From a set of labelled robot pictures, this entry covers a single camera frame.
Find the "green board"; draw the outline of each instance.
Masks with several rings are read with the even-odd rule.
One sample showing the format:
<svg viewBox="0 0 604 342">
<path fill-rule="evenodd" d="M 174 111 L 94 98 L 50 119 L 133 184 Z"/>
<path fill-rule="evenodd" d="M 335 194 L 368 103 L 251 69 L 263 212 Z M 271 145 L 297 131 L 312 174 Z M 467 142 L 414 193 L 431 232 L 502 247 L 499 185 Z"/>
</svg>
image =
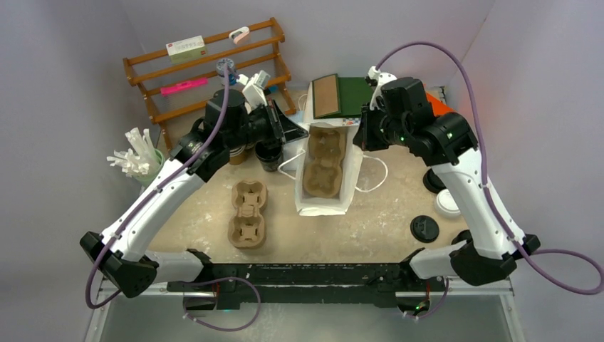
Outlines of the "green board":
<svg viewBox="0 0 604 342">
<path fill-rule="evenodd" d="M 373 89 L 363 77 L 338 77 L 341 113 L 334 118 L 360 118 L 360 107 L 371 102 Z"/>
</svg>

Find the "wooden shelf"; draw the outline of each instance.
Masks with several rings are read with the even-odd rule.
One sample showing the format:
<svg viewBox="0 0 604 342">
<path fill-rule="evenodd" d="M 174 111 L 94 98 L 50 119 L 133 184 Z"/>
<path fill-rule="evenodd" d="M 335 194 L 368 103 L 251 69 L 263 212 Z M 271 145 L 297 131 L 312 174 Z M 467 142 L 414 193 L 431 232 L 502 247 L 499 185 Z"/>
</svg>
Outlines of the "wooden shelf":
<svg viewBox="0 0 604 342">
<path fill-rule="evenodd" d="M 159 111 L 155 101 L 152 99 L 152 97 L 154 95 L 158 95 L 161 93 L 161 88 L 153 88 L 153 89 L 148 90 L 145 87 L 145 85 L 143 84 L 143 82 L 152 80 L 154 78 L 166 76 L 166 75 L 169 75 L 169 74 L 172 74 L 172 73 L 184 70 L 184 69 L 192 68 L 194 66 L 199 66 L 204 63 L 210 63 L 210 62 L 219 60 L 220 58 L 225 58 L 225 57 L 237 54 L 237 53 L 241 53 L 244 51 L 250 51 L 255 48 L 259 48 L 261 46 L 266 46 L 266 45 L 271 44 L 273 47 L 272 53 L 265 55 L 265 56 L 251 59 L 249 61 L 243 61 L 243 62 L 236 63 L 236 68 L 237 68 L 237 70 L 240 70 L 240 69 L 243 69 L 248 66 L 258 64 L 258 63 L 274 60 L 275 71 L 276 71 L 277 75 L 275 75 L 273 78 L 271 78 L 269 80 L 267 87 L 277 86 L 277 88 L 279 89 L 279 91 L 281 92 L 283 97 L 285 98 L 285 100 L 288 104 L 288 107 L 289 107 L 287 110 L 283 111 L 285 114 L 294 114 L 296 112 L 295 104 L 294 104 L 293 100 L 291 99 L 289 92 L 287 91 L 287 87 L 285 86 L 285 82 L 291 80 L 291 74 L 289 73 L 289 69 L 287 68 L 287 65 L 285 64 L 285 62 L 283 61 L 283 58 L 281 57 L 281 54 L 279 52 L 279 46 L 278 46 L 279 43 L 283 43 L 285 41 L 285 35 L 283 34 L 283 29 L 281 28 L 281 26 L 279 25 L 279 23 L 277 22 L 277 20 L 275 18 L 270 18 L 267 21 L 262 21 L 261 23 L 256 23 L 256 24 L 250 25 L 248 27 L 249 27 L 250 31 L 257 31 L 257 30 L 261 30 L 261 29 L 271 28 L 272 37 L 261 40 L 261 41 L 248 43 L 246 45 L 237 46 L 236 48 L 232 48 L 232 49 L 229 49 L 226 51 L 214 53 L 212 55 L 208 55 L 208 56 L 196 59 L 194 61 L 189 61 L 189 62 L 177 64 L 174 66 L 170 66 L 168 68 L 163 68 L 160 70 L 152 71 L 152 72 L 146 73 L 144 75 L 137 75 L 133 66 L 137 65 L 137 64 L 141 64 L 141 63 L 147 63 L 147 62 L 153 61 L 155 59 L 168 56 L 168 52 L 165 48 L 162 50 L 147 53 L 145 55 L 141 55 L 138 57 L 123 59 L 124 72 L 126 75 L 126 79 L 131 86 L 137 86 L 139 88 L 140 93 L 142 94 L 142 98 L 145 102 L 145 106 L 147 107 L 147 111 L 149 113 L 149 119 L 151 120 L 151 122 L 157 123 L 161 127 L 162 135 L 164 136 L 164 139 L 166 142 L 166 147 L 168 148 L 168 150 L 172 148 L 172 142 L 170 141 L 170 134 L 167 132 L 167 126 L 166 126 L 165 122 L 168 120 L 174 119 L 174 118 L 178 118 L 179 116 L 191 113 L 193 111 L 205 108 L 205 106 L 207 104 L 207 100 L 199 101 L 198 103 L 193 103 L 191 105 L 187 105 L 182 108 L 171 110 L 166 113 L 161 113 Z M 221 41 L 224 39 L 229 39 L 230 32 L 231 31 L 227 31 L 227 32 L 219 33 L 219 34 L 216 34 L 213 36 L 204 37 L 204 42 L 206 44 L 210 44 L 210 43 L 214 43 L 214 42 Z M 173 86 L 173 85 L 176 85 L 177 83 L 181 83 L 181 82 L 185 82 L 185 81 L 192 81 L 192 80 L 196 80 L 198 78 L 212 78 L 215 76 L 218 76 L 217 72 L 210 71 L 208 73 L 203 73 L 198 76 L 182 79 L 178 82 L 174 82 L 174 83 L 171 83 L 171 84 L 165 85 L 165 86 Z"/>
</svg>

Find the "small white box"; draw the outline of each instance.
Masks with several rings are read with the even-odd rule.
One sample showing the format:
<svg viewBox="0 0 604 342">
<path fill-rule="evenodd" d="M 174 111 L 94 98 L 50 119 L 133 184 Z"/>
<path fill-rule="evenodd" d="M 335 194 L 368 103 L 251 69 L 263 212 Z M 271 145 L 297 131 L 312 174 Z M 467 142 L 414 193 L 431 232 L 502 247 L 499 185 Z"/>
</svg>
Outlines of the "small white box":
<svg viewBox="0 0 604 342">
<path fill-rule="evenodd" d="M 201 36 L 166 44 L 166 50 L 172 64 L 184 63 L 201 58 L 206 54 L 206 45 Z"/>
</svg>

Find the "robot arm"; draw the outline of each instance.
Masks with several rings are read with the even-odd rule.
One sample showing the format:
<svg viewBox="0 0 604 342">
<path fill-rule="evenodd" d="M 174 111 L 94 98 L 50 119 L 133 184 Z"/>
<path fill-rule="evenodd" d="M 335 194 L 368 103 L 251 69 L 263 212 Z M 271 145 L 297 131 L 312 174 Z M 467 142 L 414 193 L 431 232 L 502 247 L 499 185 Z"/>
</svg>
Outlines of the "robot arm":
<svg viewBox="0 0 604 342">
<path fill-rule="evenodd" d="M 80 245 L 93 261 L 97 260 L 103 248 L 109 246 L 99 270 L 126 297 L 137 296 L 153 283 L 194 281 L 199 276 L 203 265 L 196 251 L 158 253 L 147 248 L 174 211 L 228 163 L 230 150 L 249 143 L 262 143 L 272 148 L 308 136 L 303 128 L 283 115 L 274 101 L 266 100 L 262 88 L 268 78 L 263 71 L 251 78 L 239 76 L 239 81 L 246 84 L 244 92 L 229 91 L 225 118 L 208 148 L 147 200 L 159 189 L 160 183 L 196 155 L 217 125 L 224 90 L 217 91 L 208 101 L 205 118 L 196 121 L 191 131 L 170 151 L 170 158 L 159 175 L 130 209 L 102 234 L 88 232 L 80 240 Z M 252 108 L 250 113 L 245 108 L 246 100 Z M 118 227 L 135 210 L 135 216 L 117 236 Z"/>
<path fill-rule="evenodd" d="M 436 118 L 419 80 L 392 78 L 375 67 L 369 70 L 366 80 L 376 89 L 372 102 L 362 108 L 355 144 L 370 151 L 400 145 L 421 157 L 451 192 L 472 235 L 453 246 L 419 249 L 402 266 L 419 279 L 459 276 L 475 286 L 505 279 L 521 256 L 489 208 L 482 187 L 490 187 L 497 209 L 529 254 L 540 245 L 537 237 L 525 235 L 516 225 L 490 180 L 481 183 L 481 155 L 468 122 L 458 113 Z"/>
</svg>

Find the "white plastic cup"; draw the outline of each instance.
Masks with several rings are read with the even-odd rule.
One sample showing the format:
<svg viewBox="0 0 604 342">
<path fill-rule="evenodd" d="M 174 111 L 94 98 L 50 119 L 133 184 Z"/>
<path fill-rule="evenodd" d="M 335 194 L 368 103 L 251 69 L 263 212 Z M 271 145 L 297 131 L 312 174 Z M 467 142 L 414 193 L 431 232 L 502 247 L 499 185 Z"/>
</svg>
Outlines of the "white plastic cup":
<svg viewBox="0 0 604 342">
<path fill-rule="evenodd" d="M 164 154 L 156 148 L 155 155 L 157 156 L 157 162 L 160 164 L 160 167 L 157 169 L 156 173 L 152 175 L 133 176 L 143 187 L 148 187 L 149 184 L 151 184 L 153 180 L 157 177 L 157 175 L 160 173 L 162 167 L 164 167 L 164 162 L 166 161 L 166 159 L 164 158 Z"/>
</svg>

